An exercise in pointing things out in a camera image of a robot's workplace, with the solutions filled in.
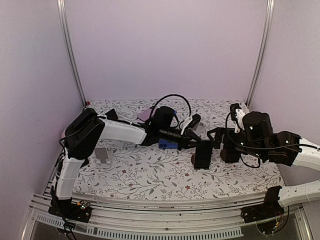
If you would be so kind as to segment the dark round base stand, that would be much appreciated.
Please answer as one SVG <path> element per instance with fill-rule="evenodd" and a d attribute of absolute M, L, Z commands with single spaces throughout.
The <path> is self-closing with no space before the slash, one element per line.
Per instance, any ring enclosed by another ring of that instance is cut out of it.
<path fill-rule="evenodd" d="M 191 163 L 192 163 L 192 165 L 194 165 L 195 164 L 195 154 L 193 154 L 192 156 L 191 156 Z"/>

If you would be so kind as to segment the teal phone dark screen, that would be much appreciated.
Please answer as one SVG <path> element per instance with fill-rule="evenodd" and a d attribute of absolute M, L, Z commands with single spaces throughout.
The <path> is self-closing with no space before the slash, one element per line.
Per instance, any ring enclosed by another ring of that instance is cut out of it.
<path fill-rule="evenodd" d="M 193 167 L 196 170 L 208 170 L 211 164 L 213 146 L 209 140 L 203 140 L 195 148 Z"/>

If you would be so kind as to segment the black phone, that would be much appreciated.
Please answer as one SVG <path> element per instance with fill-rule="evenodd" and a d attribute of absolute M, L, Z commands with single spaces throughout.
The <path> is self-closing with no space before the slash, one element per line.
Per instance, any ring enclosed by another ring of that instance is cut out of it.
<path fill-rule="evenodd" d="M 225 150 L 224 161 L 228 164 L 238 163 L 241 157 L 241 152 L 234 150 Z"/>

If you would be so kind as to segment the blue phone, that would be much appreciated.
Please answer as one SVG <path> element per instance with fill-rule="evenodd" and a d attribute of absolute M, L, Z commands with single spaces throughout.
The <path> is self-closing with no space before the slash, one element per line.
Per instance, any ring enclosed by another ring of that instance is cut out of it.
<path fill-rule="evenodd" d="M 177 149 L 178 144 L 175 142 L 171 142 L 165 139 L 159 139 L 158 141 L 158 147 L 160 149 Z"/>

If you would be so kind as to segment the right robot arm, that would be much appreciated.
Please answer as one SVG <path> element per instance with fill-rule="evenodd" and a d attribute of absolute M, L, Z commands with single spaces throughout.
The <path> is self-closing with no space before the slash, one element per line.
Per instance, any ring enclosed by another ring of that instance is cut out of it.
<path fill-rule="evenodd" d="M 207 132 L 214 149 L 220 149 L 225 163 L 236 163 L 243 155 L 256 157 L 258 163 L 275 163 L 288 167 L 320 169 L 320 147 L 296 133 L 273 132 L 270 116 L 265 112 L 244 113 L 232 110 L 228 115 L 235 122 L 230 128 L 216 127 Z M 277 210 L 320 198 L 320 181 L 294 186 L 275 186 L 267 190 L 263 203 L 258 205 L 262 218 L 269 218 Z"/>

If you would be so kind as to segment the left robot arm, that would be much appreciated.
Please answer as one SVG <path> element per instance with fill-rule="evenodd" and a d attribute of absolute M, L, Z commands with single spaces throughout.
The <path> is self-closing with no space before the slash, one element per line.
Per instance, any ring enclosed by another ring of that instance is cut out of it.
<path fill-rule="evenodd" d="M 143 123 L 132 123 L 99 115 L 93 108 L 85 109 L 64 131 L 59 140 L 62 152 L 57 160 L 57 174 L 53 184 L 53 196 L 57 198 L 55 209 L 63 216 L 74 213 L 73 186 L 81 167 L 94 152 L 100 139 L 128 142 L 144 147 L 158 143 L 160 139 L 176 143 L 178 150 L 199 146 L 201 138 L 190 128 L 189 115 L 182 124 L 173 127 L 175 111 L 167 106 L 152 107 Z"/>

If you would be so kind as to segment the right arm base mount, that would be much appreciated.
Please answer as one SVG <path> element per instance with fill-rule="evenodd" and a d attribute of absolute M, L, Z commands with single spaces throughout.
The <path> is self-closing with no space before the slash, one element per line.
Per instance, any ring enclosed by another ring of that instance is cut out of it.
<path fill-rule="evenodd" d="M 285 212 L 285 208 L 279 203 L 279 193 L 282 188 L 282 186 L 271 187 L 267 190 L 262 203 L 243 207 L 240 216 L 244 222 L 247 224 L 274 218 L 270 222 L 258 223 L 256 227 L 265 236 L 280 232 L 287 225 L 290 216 L 290 207 L 288 206 Z"/>

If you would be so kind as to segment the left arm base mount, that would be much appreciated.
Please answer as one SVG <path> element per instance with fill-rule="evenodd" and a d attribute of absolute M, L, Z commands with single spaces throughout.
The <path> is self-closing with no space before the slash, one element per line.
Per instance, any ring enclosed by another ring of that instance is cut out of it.
<path fill-rule="evenodd" d="M 85 206 L 83 203 L 72 203 L 71 198 L 67 200 L 54 198 L 50 202 L 48 213 L 65 218 L 66 220 L 88 223 L 92 215 L 92 210 L 90 206 Z"/>

